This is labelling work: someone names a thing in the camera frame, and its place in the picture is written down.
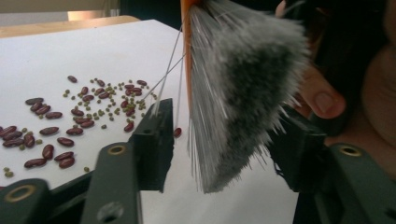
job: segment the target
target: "brush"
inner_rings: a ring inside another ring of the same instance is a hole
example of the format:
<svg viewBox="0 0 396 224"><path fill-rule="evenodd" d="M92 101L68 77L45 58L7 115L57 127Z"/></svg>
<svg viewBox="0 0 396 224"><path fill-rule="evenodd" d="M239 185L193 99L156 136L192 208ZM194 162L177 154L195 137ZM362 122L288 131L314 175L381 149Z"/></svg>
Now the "brush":
<svg viewBox="0 0 396 224"><path fill-rule="evenodd" d="M191 158L204 193L262 157L302 80L304 29L231 1L182 1Z"/></svg>

